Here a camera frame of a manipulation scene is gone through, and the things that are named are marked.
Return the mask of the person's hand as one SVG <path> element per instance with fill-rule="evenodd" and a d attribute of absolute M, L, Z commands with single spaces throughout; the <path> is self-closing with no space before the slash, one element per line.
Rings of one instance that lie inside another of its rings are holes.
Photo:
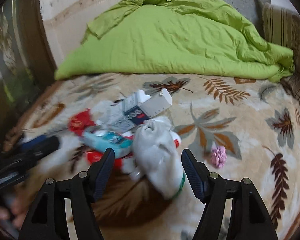
<path fill-rule="evenodd" d="M 2 196 L 0 196 L 0 221 L 10 220 L 11 215 L 14 216 L 12 219 L 13 226 L 20 230 L 27 215 L 27 207 L 23 203 L 21 196 L 13 197 L 8 207 L 5 205 Z"/>

